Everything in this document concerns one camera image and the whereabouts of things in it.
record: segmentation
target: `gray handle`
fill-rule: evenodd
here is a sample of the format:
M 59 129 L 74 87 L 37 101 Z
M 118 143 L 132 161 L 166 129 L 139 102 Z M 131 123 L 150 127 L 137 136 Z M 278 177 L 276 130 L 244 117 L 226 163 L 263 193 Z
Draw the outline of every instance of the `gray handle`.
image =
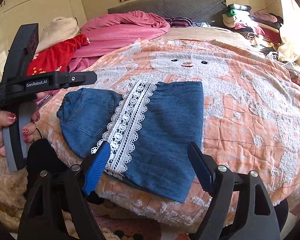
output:
M 5 109 L 17 116 L 13 125 L 2 128 L 3 143 L 11 172 L 21 170 L 26 166 L 27 143 L 23 141 L 22 128 L 31 122 L 31 115 L 36 108 L 37 103 L 26 102 Z

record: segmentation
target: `gray quilted headboard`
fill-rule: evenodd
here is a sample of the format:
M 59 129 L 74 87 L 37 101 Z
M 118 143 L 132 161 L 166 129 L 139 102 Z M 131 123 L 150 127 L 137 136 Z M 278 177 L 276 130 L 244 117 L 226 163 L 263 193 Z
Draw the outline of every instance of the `gray quilted headboard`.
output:
M 109 14 L 130 11 L 152 12 L 161 17 L 187 17 L 195 22 L 208 22 L 224 27 L 222 13 L 226 0 L 139 0 L 108 9 Z

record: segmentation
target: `cream fleece blanket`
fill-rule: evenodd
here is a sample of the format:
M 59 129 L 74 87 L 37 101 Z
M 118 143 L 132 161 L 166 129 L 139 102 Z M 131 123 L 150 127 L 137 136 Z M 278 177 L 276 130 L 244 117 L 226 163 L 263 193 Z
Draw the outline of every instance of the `cream fleece blanket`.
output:
M 6 158 L 0 156 L 0 221 L 10 232 L 17 232 L 23 207 L 26 203 L 23 193 L 26 191 L 27 171 L 23 169 L 10 172 Z M 64 219 L 71 236 L 78 237 L 71 215 L 64 213 Z M 107 240 L 119 240 L 108 229 L 101 228 Z
M 49 27 L 42 31 L 36 53 L 40 53 L 62 41 L 73 38 L 79 31 L 78 23 L 74 18 L 55 18 Z

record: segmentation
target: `metal screw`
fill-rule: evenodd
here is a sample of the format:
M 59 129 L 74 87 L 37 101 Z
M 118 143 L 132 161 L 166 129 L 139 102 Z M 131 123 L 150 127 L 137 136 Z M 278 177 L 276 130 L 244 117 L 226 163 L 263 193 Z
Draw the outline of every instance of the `metal screw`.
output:
M 258 177 L 258 173 L 256 171 L 251 171 L 250 174 L 252 177 Z
M 47 176 L 47 174 L 48 174 L 47 171 L 41 171 L 41 172 L 40 172 L 40 176 L 41 176 L 41 177 Z
M 222 171 L 222 172 L 225 172 L 225 171 L 227 171 L 227 167 L 223 166 L 223 165 L 220 165 L 220 166 L 218 166 L 218 170 Z
M 78 171 L 78 170 L 80 170 L 80 165 L 78 165 L 78 164 L 73 165 L 73 166 L 71 167 L 71 170 L 72 170 L 72 171 Z

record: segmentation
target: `lace trim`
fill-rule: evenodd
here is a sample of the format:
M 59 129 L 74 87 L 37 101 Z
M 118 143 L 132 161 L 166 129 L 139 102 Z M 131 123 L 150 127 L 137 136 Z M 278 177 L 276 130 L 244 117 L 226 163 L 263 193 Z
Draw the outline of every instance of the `lace trim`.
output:
M 126 164 L 131 161 L 130 153 L 135 149 L 133 142 L 138 139 L 137 131 L 145 118 L 146 104 L 156 88 L 154 83 L 130 79 L 127 92 L 111 117 L 107 132 L 98 141 L 97 147 L 91 149 L 94 154 L 104 140 L 110 143 L 111 154 L 105 167 L 107 174 L 122 180 L 122 172 L 128 169 Z

